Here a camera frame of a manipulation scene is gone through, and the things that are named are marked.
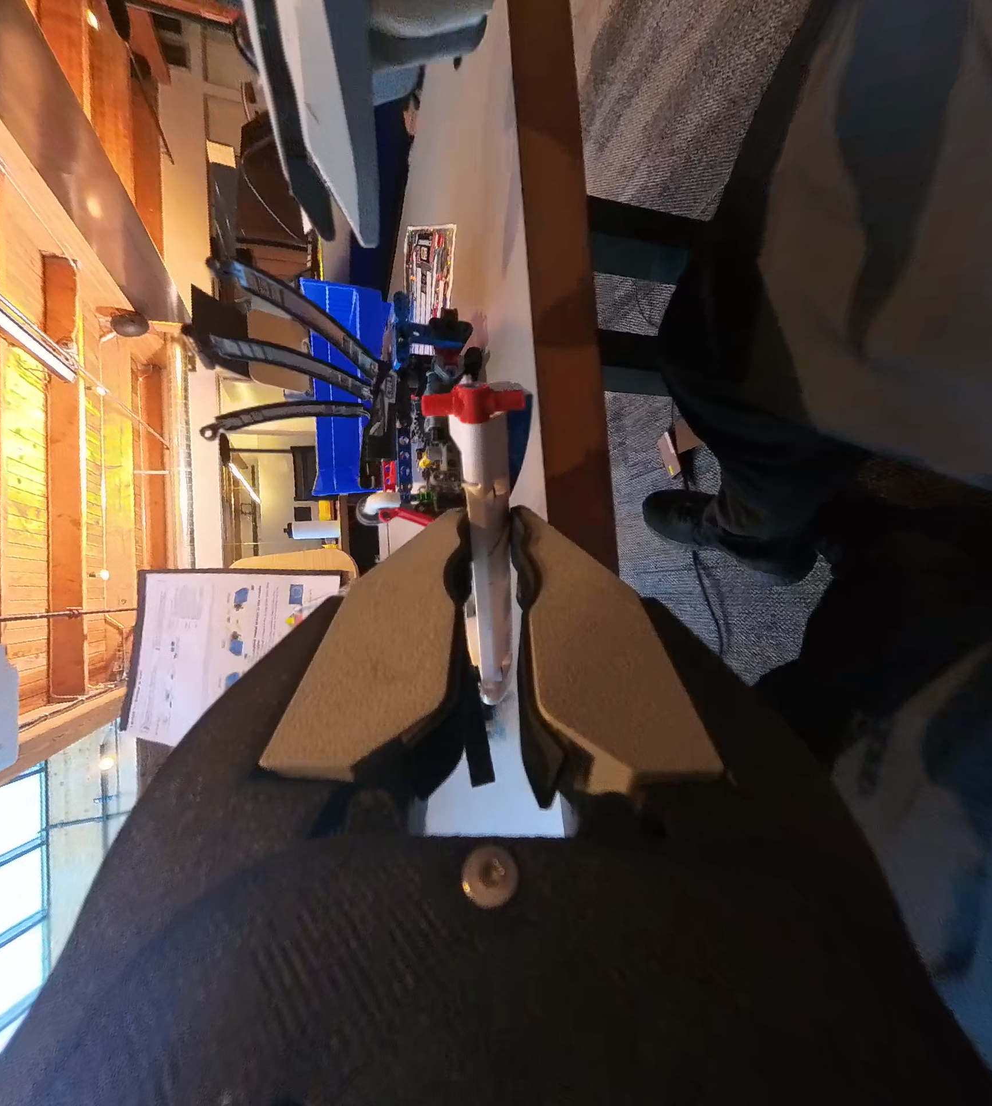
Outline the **toy brick helicopter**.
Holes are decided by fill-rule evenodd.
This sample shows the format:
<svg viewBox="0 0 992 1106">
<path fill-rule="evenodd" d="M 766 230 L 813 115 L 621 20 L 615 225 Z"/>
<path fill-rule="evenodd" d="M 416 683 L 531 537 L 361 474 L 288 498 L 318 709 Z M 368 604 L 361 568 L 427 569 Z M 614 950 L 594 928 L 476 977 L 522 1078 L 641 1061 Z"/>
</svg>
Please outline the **toy brick helicopter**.
<svg viewBox="0 0 992 1106">
<path fill-rule="evenodd" d="M 505 698 L 513 670 L 512 561 L 508 551 L 510 498 L 531 430 L 531 395 L 520 386 L 491 387 L 480 377 L 484 351 L 472 344 L 473 326 L 455 309 L 414 320 L 406 292 L 395 293 L 384 319 L 382 352 L 327 304 L 236 257 L 207 260 L 217 283 L 240 292 L 320 340 L 335 365 L 315 349 L 252 338 L 240 313 L 205 293 L 194 296 L 184 327 L 208 367 L 255 379 L 285 393 L 281 401 L 219 414 L 200 430 L 208 441 L 275 422 L 337 419 L 356 422 L 359 445 L 354 476 L 365 492 L 365 518 L 377 525 L 391 517 L 429 524 L 463 507 L 471 542 L 472 589 L 466 630 L 480 698 Z"/>
</svg>

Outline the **person's black shoe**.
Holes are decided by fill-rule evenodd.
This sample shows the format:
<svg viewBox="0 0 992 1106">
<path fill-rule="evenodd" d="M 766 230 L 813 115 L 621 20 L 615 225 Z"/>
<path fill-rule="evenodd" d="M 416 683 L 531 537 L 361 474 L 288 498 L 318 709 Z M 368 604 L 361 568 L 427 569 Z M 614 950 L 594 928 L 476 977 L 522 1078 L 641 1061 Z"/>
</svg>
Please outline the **person's black shoe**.
<svg viewBox="0 0 992 1106">
<path fill-rule="evenodd" d="M 721 493 L 692 489 L 652 492 L 643 501 L 643 520 L 649 529 L 677 546 L 716 551 L 777 585 L 805 580 L 819 561 L 807 536 L 768 536 L 743 531 L 727 518 Z"/>
</svg>

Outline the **blue plastic bin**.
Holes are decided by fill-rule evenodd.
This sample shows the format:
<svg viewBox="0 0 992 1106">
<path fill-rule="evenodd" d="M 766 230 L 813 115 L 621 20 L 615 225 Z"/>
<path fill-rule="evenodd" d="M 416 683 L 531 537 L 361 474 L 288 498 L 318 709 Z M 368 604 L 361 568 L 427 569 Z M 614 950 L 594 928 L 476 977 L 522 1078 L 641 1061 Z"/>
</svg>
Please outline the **blue plastic bin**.
<svg viewBox="0 0 992 1106">
<path fill-rule="evenodd" d="M 349 331 L 372 354 L 382 354 L 391 309 L 370 286 L 301 278 L 299 291 Z M 317 418 L 316 478 L 311 497 L 323 499 L 361 493 L 361 439 L 368 420 Z"/>
</svg>

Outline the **white printed paper sheet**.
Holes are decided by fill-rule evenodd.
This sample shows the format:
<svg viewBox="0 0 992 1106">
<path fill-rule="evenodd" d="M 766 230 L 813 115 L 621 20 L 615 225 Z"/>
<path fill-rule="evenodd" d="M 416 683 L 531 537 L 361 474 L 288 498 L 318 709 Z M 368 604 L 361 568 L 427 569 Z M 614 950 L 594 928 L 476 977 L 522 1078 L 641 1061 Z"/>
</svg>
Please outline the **white printed paper sheet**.
<svg viewBox="0 0 992 1106">
<path fill-rule="evenodd" d="M 176 745 L 346 581 L 311 570 L 142 571 L 121 730 Z"/>
</svg>

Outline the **dark blue board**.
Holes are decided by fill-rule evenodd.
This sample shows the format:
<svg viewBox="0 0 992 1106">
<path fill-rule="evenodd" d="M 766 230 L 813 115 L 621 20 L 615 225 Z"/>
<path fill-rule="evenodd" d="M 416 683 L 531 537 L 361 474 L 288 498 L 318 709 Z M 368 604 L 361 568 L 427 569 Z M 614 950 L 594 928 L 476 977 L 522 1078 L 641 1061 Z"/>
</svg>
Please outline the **dark blue board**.
<svg viewBox="0 0 992 1106">
<path fill-rule="evenodd" d="M 374 109 L 378 156 L 378 251 L 397 234 L 414 142 L 418 101 L 414 93 Z"/>
</svg>

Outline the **person's black trousers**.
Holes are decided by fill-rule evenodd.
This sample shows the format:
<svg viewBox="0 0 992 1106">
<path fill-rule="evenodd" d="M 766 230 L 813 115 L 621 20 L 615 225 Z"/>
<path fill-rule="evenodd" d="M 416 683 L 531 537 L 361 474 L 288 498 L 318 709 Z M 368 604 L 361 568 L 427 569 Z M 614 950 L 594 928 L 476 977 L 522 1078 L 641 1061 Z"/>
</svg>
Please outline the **person's black trousers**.
<svg viewBox="0 0 992 1106">
<path fill-rule="evenodd" d="M 729 521 L 810 538 L 832 573 L 797 656 L 754 695 L 831 770 L 862 726 L 975 660 L 930 714 L 941 762 L 992 729 L 992 477 L 871 453 L 765 401 L 760 386 L 794 371 L 756 268 L 728 246 L 704 238 L 683 270 L 658 332 L 664 379 L 720 465 Z"/>
</svg>

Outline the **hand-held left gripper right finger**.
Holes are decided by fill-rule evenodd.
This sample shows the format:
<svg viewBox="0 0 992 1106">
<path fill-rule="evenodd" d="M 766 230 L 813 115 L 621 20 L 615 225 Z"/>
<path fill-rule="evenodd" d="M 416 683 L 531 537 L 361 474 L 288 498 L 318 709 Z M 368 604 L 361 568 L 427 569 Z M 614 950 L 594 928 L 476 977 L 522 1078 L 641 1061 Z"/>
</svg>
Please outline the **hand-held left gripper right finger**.
<svg viewBox="0 0 992 1106">
<path fill-rule="evenodd" d="M 641 597 L 528 507 L 509 541 L 520 749 L 539 806 L 724 778 Z"/>
</svg>

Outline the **white desk with wooden edge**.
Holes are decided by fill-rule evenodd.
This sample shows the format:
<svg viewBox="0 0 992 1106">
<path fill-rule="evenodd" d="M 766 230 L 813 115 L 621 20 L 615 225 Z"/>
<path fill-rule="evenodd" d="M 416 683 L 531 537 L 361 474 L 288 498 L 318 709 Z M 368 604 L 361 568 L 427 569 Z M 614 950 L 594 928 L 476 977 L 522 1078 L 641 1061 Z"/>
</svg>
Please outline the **white desk with wooden edge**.
<svg viewBox="0 0 992 1106">
<path fill-rule="evenodd" d="M 495 2 L 460 67 L 427 69 L 403 229 L 455 227 L 452 304 L 484 353 L 434 401 L 467 435 L 523 419 L 511 505 L 618 568 L 570 2 Z M 515 392 L 507 410 L 501 392 Z"/>
</svg>

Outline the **small brown box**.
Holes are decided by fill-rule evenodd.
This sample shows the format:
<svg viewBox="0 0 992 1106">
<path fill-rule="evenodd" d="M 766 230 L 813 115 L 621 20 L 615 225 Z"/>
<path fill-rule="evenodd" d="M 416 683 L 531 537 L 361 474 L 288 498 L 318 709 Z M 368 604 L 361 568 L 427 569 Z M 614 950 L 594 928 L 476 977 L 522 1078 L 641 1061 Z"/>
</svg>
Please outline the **small brown box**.
<svg viewBox="0 0 992 1106">
<path fill-rule="evenodd" d="M 696 456 L 703 445 L 688 422 L 675 418 L 656 441 L 664 471 L 672 480 L 693 483 Z"/>
</svg>

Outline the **dark metal desk frame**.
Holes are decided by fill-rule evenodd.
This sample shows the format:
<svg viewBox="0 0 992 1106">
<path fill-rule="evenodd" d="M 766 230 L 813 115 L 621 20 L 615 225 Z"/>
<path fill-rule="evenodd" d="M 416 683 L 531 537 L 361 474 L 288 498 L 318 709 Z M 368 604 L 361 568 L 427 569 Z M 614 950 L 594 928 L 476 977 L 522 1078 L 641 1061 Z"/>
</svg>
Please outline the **dark metal desk frame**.
<svg viewBox="0 0 992 1106">
<path fill-rule="evenodd" d="M 596 274 L 676 285 L 688 259 L 704 239 L 704 220 L 664 213 L 596 196 L 586 199 L 592 268 Z M 605 392 L 667 396 L 658 369 L 657 340 L 622 328 L 599 327 L 598 349 Z"/>
</svg>

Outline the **round wooden table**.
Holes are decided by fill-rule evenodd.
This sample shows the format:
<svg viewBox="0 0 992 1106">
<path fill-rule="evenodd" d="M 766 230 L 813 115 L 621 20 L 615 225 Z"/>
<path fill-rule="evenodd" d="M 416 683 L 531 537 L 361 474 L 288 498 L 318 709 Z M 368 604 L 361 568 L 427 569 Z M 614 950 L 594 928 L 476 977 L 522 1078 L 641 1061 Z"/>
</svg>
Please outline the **round wooden table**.
<svg viewBox="0 0 992 1106">
<path fill-rule="evenodd" d="M 249 556 L 248 559 L 234 560 L 229 568 L 252 572 L 320 572 L 340 574 L 347 581 L 355 580 L 361 575 L 361 570 L 349 554 L 335 546 Z"/>
</svg>

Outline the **printed instruction booklet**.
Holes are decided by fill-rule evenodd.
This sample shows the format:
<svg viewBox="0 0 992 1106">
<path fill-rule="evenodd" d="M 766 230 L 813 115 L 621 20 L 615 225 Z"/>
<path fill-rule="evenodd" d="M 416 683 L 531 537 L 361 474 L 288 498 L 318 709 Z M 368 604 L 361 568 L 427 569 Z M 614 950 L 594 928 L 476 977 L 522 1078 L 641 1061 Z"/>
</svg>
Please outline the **printed instruction booklet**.
<svg viewBox="0 0 992 1106">
<path fill-rule="evenodd" d="M 404 236 L 408 317 L 430 322 L 452 307 L 455 225 L 410 226 Z"/>
</svg>

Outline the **person's patterned shirt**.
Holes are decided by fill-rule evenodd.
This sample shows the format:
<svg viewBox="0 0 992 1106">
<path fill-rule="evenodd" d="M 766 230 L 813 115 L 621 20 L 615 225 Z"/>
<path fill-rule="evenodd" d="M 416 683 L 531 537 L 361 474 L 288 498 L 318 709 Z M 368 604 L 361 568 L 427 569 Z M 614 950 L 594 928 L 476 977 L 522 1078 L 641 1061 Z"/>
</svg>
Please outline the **person's patterned shirt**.
<svg viewBox="0 0 992 1106">
<path fill-rule="evenodd" d="M 992 2 L 835 2 L 793 106 L 760 269 L 801 413 L 992 509 Z M 992 1068 L 992 521 L 938 666 L 835 766 L 936 987 Z"/>
</svg>

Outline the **long light bar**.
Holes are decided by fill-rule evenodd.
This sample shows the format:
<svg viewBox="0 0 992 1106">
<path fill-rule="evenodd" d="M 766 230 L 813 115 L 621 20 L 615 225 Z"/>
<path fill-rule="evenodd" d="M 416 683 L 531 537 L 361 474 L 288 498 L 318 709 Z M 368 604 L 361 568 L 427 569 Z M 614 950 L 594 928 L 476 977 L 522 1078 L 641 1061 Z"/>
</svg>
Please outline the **long light bar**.
<svg viewBox="0 0 992 1106">
<path fill-rule="evenodd" d="M 79 361 L 22 314 L 0 292 L 0 335 L 30 358 L 36 361 L 52 376 L 73 384 L 79 378 Z"/>
</svg>

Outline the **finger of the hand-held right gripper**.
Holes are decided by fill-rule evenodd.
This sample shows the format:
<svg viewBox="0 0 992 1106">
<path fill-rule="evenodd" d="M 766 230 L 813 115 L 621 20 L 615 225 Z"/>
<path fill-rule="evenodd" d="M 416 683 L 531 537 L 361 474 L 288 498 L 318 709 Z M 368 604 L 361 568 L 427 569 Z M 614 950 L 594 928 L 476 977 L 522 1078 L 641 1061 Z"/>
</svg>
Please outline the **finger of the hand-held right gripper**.
<svg viewBox="0 0 992 1106">
<path fill-rule="evenodd" d="M 370 1 L 373 72 L 464 58 L 485 35 L 492 1 Z"/>
<path fill-rule="evenodd" d="M 340 215 L 378 244 L 378 153 L 369 4 L 246 1 L 246 23 L 290 194 L 324 240 Z"/>
</svg>

